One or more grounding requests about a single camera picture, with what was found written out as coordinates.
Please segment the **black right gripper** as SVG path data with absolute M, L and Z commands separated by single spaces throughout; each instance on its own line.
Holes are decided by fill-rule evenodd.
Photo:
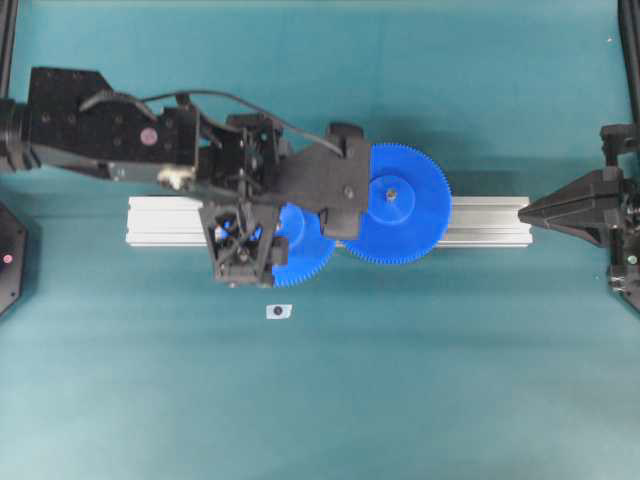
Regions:
M 268 198 L 280 173 L 283 122 L 265 113 L 236 114 L 225 123 L 194 114 L 199 148 L 192 193 L 214 280 L 230 287 L 275 285 L 273 268 L 287 262 L 276 236 L 283 207 Z

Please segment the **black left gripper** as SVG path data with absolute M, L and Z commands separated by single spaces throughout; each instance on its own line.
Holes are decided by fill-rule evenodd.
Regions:
M 639 181 L 626 178 L 618 157 L 639 152 L 639 125 L 613 124 L 600 131 L 605 157 L 603 169 L 594 170 L 542 197 L 518 211 L 521 222 L 584 240 L 595 246 L 607 246 L 610 264 L 607 270 L 610 288 L 623 300 L 639 299 Z M 614 209 L 605 214 L 608 235 L 586 225 L 554 223 L 549 215 L 564 207 L 602 195 L 604 177 L 614 182 Z

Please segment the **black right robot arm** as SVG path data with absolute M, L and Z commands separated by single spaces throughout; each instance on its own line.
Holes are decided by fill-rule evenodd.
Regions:
M 449 182 L 413 147 L 372 144 L 338 122 L 295 150 L 292 125 L 255 104 L 220 122 L 194 91 L 172 98 L 154 110 L 96 71 L 35 68 L 26 101 L 1 101 L 1 167 L 50 166 L 194 200 L 214 278 L 229 285 L 302 282 L 337 242 L 372 263 L 409 263 L 450 226 Z

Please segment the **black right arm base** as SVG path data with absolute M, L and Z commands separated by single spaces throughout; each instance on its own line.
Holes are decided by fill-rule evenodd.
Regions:
M 18 218 L 1 204 L 0 308 L 4 315 L 20 298 L 27 250 L 28 231 Z

